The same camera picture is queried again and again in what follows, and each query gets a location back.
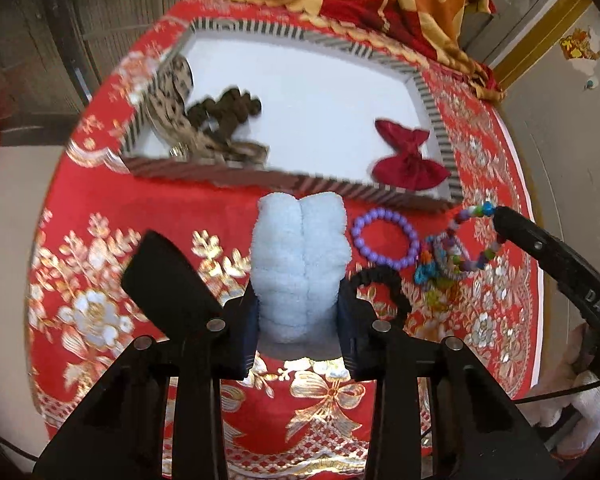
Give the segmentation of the light blue fluffy scrunchie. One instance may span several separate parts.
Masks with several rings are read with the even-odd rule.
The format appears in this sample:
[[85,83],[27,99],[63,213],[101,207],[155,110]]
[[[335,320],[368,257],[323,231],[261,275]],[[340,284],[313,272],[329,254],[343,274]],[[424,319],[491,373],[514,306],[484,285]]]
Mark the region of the light blue fluffy scrunchie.
[[352,258],[340,195],[271,193],[258,203],[250,285],[261,339],[295,352],[332,352],[339,285]]

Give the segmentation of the red satin bow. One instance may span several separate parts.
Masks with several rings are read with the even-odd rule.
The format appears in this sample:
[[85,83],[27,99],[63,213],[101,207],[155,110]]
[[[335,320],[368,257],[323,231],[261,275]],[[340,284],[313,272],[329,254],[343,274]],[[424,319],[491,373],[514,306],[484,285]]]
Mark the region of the red satin bow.
[[422,156],[420,148],[429,139],[428,130],[407,128],[388,119],[376,119],[375,128],[396,151],[373,166],[376,182],[419,192],[436,188],[451,175],[445,166]]

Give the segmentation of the dark brown scrunchie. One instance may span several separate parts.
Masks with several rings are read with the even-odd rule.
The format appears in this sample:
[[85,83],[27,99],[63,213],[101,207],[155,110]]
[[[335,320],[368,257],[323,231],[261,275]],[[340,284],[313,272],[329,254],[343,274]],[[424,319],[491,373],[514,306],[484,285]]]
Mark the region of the dark brown scrunchie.
[[197,130],[213,141],[227,144],[236,129],[262,112],[261,101],[237,87],[224,91],[219,99],[205,98],[189,107],[185,116]]

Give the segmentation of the striped white shallow box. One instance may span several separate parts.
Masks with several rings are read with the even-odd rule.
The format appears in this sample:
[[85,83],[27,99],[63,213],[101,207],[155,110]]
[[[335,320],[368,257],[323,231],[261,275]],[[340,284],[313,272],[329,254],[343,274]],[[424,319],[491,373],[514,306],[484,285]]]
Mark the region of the striped white shallow box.
[[[261,114],[235,133],[239,141],[268,148],[261,167],[198,158],[168,139],[157,93],[177,72],[185,75],[186,104],[232,87],[261,101]],[[446,179],[414,192],[375,182],[373,166],[392,153],[376,131],[379,119],[426,130],[422,157],[442,165]],[[423,210],[450,208],[463,199],[451,140],[419,68],[362,42],[254,18],[196,18],[185,29],[143,88],[120,156],[131,174],[144,178],[296,194],[327,191]]]

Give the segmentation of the black scrunchie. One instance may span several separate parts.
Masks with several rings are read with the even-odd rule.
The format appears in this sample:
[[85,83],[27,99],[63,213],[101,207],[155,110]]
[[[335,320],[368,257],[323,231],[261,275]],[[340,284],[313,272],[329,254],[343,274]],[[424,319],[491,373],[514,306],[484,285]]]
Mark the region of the black scrunchie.
[[392,266],[368,266],[349,276],[356,298],[372,305],[381,321],[388,321],[399,330],[404,330],[412,304],[405,295],[400,272]]

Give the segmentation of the red wall decoration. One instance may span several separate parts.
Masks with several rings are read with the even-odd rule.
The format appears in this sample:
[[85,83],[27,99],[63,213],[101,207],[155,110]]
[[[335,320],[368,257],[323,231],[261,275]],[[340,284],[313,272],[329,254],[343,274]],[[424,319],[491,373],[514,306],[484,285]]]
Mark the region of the red wall decoration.
[[600,35],[592,29],[575,28],[569,35],[558,41],[562,55],[567,61],[600,59]]

